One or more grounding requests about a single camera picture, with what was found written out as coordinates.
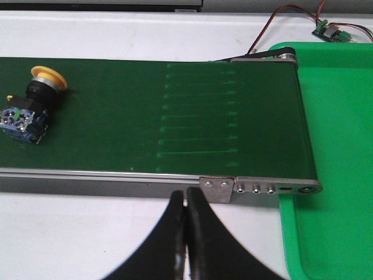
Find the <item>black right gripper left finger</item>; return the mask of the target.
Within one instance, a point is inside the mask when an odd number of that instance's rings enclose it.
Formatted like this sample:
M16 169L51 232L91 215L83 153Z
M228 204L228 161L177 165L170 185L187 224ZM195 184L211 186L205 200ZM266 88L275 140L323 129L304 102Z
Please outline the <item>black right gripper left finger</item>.
M185 248L184 193L174 191L148 237L105 279L182 279Z

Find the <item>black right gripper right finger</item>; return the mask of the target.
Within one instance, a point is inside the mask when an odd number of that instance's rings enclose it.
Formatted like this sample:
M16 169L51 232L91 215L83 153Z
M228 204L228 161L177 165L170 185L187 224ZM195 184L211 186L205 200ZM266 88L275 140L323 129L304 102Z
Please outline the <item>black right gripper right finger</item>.
M186 196L186 243L192 279L282 279L228 231L200 188L187 189Z

